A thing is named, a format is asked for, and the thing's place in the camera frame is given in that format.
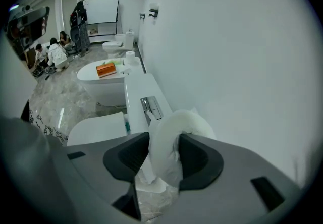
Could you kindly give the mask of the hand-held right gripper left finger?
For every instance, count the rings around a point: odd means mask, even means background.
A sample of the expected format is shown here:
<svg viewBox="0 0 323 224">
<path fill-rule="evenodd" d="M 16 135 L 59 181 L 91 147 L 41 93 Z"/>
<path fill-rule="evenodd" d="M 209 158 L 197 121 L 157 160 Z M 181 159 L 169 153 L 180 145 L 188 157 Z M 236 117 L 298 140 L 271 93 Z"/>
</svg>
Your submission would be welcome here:
<svg viewBox="0 0 323 224">
<path fill-rule="evenodd" d="M 135 176 L 148 144 L 144 132 L 83 145 L 50 145 L 53 169 L 69 198 L 71 223 L 141 222 Z"/>
</svg>

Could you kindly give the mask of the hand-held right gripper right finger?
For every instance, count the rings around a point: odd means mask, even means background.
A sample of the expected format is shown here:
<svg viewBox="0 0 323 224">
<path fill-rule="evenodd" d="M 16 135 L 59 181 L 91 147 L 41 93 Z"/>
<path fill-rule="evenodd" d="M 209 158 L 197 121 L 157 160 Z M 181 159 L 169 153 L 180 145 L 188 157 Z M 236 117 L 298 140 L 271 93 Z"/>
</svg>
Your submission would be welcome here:
<svg viewBox="0 0 323 224">
<path fill-rule="evenodd" d="M 162 223 L 267 223 L 300 193 L 288 176 L 246 148 L 182 134 L 179 153 L 179 197 Z"/>
</svg>

